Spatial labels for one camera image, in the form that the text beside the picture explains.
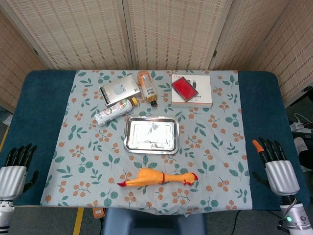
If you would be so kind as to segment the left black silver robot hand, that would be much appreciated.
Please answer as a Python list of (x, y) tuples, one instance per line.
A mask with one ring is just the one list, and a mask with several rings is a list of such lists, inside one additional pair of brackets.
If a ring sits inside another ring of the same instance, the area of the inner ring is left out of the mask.
[(26, 177), (37, 146), (28, 144), (19, 148), (12, 148), (0, 168), (0, 201), (13, 202), (22, 193), (32, 188), (39, 177), (36, 170), (30, 182), (26, 183)]

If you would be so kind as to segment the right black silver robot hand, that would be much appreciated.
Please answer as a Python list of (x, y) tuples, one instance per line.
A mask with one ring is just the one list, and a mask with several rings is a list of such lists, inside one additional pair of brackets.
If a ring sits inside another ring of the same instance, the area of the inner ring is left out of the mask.
[(267, 175), (267, 178), (263, 179), (257, 172), (253, 172), (253, 177), (270, 188), (277, 196), (296, 195), (300, 186), (282, 145), (278, 141), (271, 142), (263, 138), (253, 140), (252, 143), (262, 160)]

